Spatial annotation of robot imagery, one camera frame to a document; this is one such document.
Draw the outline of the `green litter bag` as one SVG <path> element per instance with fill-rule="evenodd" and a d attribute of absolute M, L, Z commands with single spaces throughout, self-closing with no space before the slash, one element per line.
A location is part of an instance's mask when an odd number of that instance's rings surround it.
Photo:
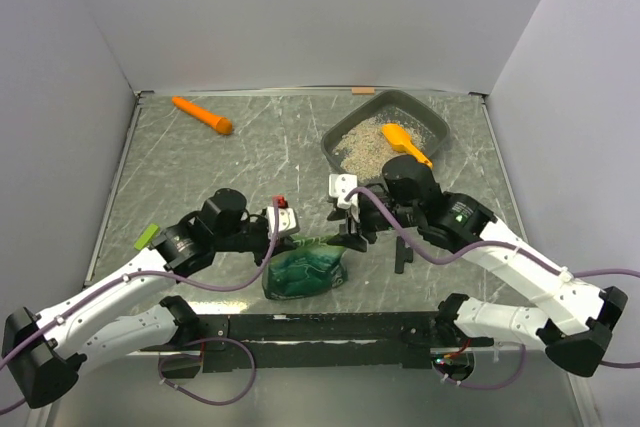
<path fill-rule="evenodd" d="M 274 255 L 262 276 L 264 296 L 285 301 L 324 294 L 348 280 L 346 248 L 329 245 L 328 237 L 294 237 L 294 250 Z"/>

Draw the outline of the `black T-shaped part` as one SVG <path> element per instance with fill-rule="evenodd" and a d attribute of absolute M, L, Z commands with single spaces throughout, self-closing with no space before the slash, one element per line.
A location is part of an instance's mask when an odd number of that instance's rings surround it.
<path fill-rule="evenodd" d="M 403 274 L 405 265 L 414 261 L 414 251 L 400 236 L 395 241 L 394 273 Z"/>

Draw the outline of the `yellow plastic scoop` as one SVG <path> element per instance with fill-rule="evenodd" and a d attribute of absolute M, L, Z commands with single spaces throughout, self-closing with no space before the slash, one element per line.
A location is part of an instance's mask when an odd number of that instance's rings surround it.
<path fill-rule="evenodd" d="M 381 131 L 395 152 L 411 155 L 419 163 L 433 168 L 431 160 L 414 145 L 411 136 L 402 126 L 396 123 L 387 123 L 382 126 Z"/>

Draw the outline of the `grey litter box tray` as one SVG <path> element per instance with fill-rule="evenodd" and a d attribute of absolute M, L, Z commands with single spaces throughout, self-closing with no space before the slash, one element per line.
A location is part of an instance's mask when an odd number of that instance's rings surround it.
<path fill-rule="evenodd" d="M 361 184 L 382 180 L 382 166 L 399 153 L 383 134 L 396 124 L 430 161 L 446 143 L 450 128 L 426 102 L 399 91 L 385 91 L 367 100 L 323 135 L 321 152 L 334 173 L 353 174 Z"/>

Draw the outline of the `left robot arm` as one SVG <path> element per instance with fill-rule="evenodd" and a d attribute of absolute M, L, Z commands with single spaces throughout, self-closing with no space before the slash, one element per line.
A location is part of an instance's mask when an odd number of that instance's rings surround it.
<path fill-rule="evenodd" d="M 134 316 L 128 310 L 174 284 L 191 284 L 219 253 L 250 253 L 260 269 L 295 247 L 296 211 L 281 196 L 251 215 L 237 190 L 223 188 L 162 229 L 124 266 L 68 300 L 39 312 L 16 309 L 5 321 L 1 366 L 32 409 L 69 392 L 80 376 L 146 347 L 189 347 L 198 318 L 178 298 Z"/>

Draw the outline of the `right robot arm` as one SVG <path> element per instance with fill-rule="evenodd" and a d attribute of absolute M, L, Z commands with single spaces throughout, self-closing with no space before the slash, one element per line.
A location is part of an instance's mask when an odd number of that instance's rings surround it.
<path fill-rule="evenodd" d="M 388 161 L 382 183 L 365 187 L 351 174 L 333 174 L 330 220 L 343 220 L 330 244 L 364 252 L 377 235 L 396 233 L 422 258 L 446 265 L 462 258 L 526 298 L 528 306 L 451 294 L 438 307 L 441 341 L 490 338 L 541 350 L 558 367 L 592 376 L 604 356 L 627 295 L 600 288 L 530 247 L 488 207 L 441 189 L 432 170 L 411 156 Z"/>

